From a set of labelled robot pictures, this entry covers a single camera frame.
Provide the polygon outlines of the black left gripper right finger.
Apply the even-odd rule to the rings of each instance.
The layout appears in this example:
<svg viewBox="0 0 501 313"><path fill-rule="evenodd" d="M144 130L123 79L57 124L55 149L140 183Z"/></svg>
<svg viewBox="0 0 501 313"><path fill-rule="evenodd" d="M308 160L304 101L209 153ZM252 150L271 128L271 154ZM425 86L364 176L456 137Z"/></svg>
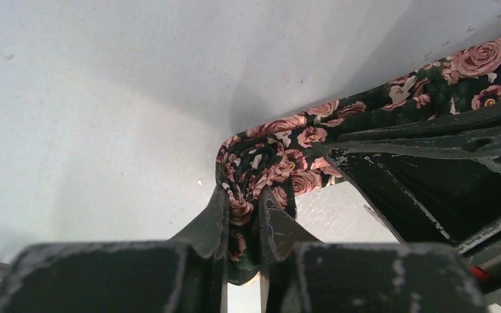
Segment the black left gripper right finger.
<svg viewBox="0 0 501 313"><path fill-rule="evenodd" d="M469 268L432 243L323 243L259 197L263 312L487 312Z"/></svg>

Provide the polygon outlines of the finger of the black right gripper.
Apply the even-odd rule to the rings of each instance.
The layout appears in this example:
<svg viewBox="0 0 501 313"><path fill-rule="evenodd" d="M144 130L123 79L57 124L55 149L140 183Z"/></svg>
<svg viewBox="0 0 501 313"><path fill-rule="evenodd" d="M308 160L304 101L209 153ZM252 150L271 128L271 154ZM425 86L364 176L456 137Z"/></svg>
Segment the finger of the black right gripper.
<svg viewBox="0 0 501 313"><path fill-rule="evenodd" d="M501 102L400 127L343 134L343 151L501 151Z"/></svg>
<svg viewBox="0 0 501 313"><path fill-rule="evenodd" d="M326 160L398 240L472 255L501 241L501 145L345 142Z"/></svg>

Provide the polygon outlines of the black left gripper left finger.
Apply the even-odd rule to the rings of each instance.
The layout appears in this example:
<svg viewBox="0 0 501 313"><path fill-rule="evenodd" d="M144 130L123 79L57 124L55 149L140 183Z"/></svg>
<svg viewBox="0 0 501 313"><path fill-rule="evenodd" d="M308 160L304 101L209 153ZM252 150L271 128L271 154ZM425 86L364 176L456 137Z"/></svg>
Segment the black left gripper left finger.
<svg viewBox="0 0 501 313"><path fill-rule="evenodd" d="M25 248L0 282L0 312L226 312L229 201L165 241Z"/></svg>

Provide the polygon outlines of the floral rose pattern tie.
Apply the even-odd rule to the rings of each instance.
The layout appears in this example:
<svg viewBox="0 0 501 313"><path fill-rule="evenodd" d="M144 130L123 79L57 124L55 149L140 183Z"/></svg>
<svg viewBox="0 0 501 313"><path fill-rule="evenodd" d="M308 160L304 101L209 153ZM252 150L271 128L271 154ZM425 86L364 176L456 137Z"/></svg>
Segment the floral rose pattern tie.
<svg viewBox="0 0 501 313"><path fill-rule="evenodd" d="M258 274L258 198L270 186L281 207L297 215L296 196L342 182L324 159L326 146L347 133L486 108L501 102L501 37L429 63L405 76L226 140L215 161L230 200L228 281Z"/></svg>

